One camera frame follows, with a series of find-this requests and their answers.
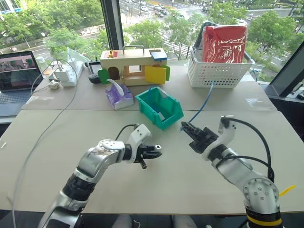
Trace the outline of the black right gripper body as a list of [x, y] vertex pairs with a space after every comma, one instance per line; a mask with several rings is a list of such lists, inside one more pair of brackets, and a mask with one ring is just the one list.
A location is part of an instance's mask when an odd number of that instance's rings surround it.
[[210, 144], [217, 140], [217, 138], [217, 134], [205, 127], [203, 130], [201, 129], [199, 139], [197, 141], [193, 140], [189, 146], [194, 152], [203, 153]]

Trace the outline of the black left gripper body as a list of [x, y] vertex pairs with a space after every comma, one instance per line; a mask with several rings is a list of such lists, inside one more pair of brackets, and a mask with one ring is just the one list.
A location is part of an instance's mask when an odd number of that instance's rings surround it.
[[136, 151], [136, 157], [134, 163], [139, 163], [142, 169], [146, 169], [147, 165], [144, 161], [144, 153], [149, 152], [150, 146], [146, 144], [140, 144]]

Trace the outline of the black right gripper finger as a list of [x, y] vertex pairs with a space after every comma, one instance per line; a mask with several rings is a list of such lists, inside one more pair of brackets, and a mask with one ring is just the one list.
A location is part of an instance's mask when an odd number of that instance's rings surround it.
[[199, 135], [201, 129], [189, 122], [181, 122], [181, 128], [187, 135]]
[[200, 136], [201, 129], [198, 127], [195, 127], [192, 124], [183, 124], [181, 126], [182, 130], [194, 141], [197, 141]]

